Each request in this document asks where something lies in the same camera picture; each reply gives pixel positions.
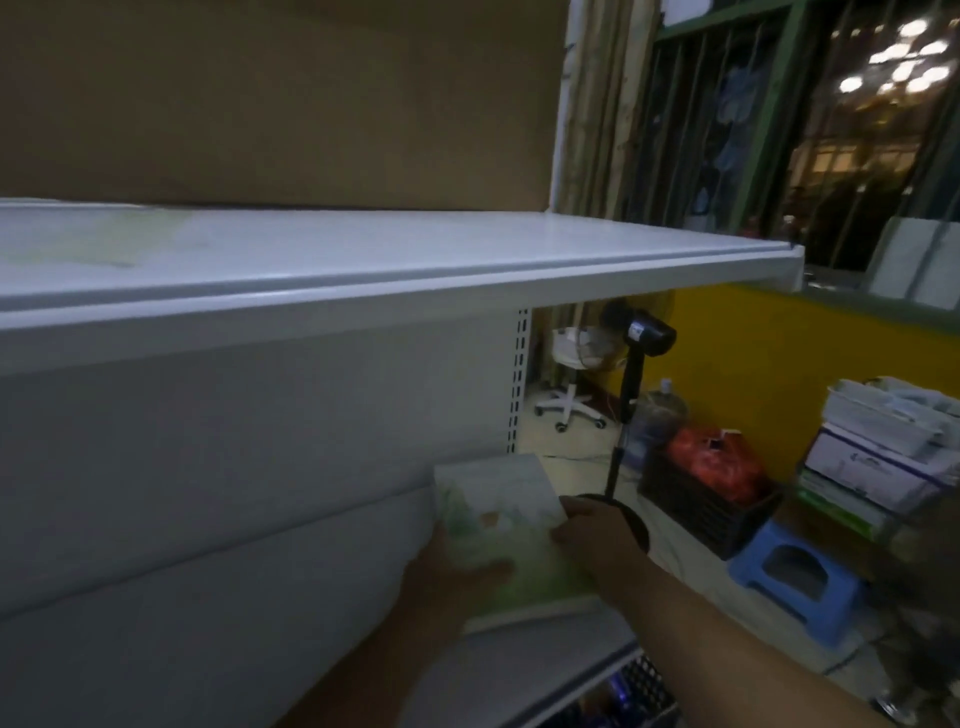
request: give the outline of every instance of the book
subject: book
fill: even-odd
[[[588,574],[550,538],[566,520],[536,455],[506,455],[434,468],[437,518],[450,560],[463,569],[502,558],[516,572],[467,623],[467,632],[594,609]]]

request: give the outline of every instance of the window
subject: window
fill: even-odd
[[[746,0],[661,29],[624,217],[788,239],[813,285],[948,307],[918,286],[956,258],[960,299],[958,66],[956,0]]]

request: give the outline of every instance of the black plastic basket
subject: black plastic basket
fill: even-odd
[[[679,468],[662,450],[651,450],[639,490],[726,561],[754,538],[780,505],[782,488],[773,481],[768,487],[769,495],[763,500],[746,507],[737,505]]]
[[[612,686],[613,681],[626,687],[630,701],[640,709],[638,714],[632,715],[632,718],[639,717],[639,721],[622,723],[623,716],[620,716],[616,725],[642,724],[644,728],[673,728],[676,725],[680,717],[677,702],[663,686],[663,678],[645,655],[640,655],[610,678],[608,689],[611,691],[617,690]],[[589,719],[581,712],[578,699],[549,717],[538,728],[583,728],[588,723]]]
[[[620,669],[627,687],[651,716],[658,716],[677,701],[663,686],[663,678],[646,655]]]

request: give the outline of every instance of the cardboard box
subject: cardboard box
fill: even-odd
[[[817,433],[804,464],[887,510],[904,514],[925,498],[955,485],[960,451],[933,448],[924,459],[908,458],[826,424]]]
[[[543,211],[566,10],[6,0],[0,196]]]

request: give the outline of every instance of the stack of boxes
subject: stack of boxes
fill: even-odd
[[[960,479],[960,400],[882,376],[830,387],[797,495],[862,536]]]

